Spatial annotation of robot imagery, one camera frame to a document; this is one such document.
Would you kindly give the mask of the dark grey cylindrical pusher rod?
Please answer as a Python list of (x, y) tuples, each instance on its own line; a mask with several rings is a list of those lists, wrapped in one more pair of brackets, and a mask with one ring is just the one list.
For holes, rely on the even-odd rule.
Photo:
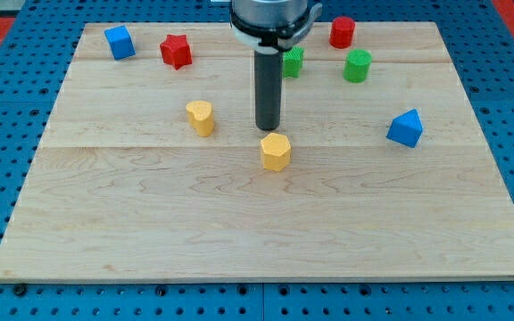
[(255, 124), (264, 131), (280, 123), (283, 54), (254, 53)]

